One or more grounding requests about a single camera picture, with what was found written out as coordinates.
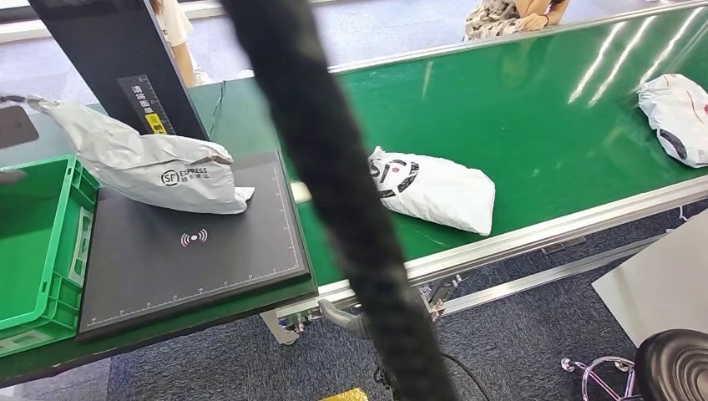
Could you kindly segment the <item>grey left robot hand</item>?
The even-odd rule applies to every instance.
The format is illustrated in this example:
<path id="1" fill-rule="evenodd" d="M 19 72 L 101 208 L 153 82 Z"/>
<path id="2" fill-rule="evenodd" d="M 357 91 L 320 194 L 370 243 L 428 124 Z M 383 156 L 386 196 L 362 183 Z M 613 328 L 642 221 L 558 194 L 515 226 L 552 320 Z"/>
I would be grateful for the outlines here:
<path id="1" fill-rule="evenodd" d="M 22 107 L 27 99 L 19 95 L 1 96 L 1 149 L 38 139 L 38 132 Z"/>

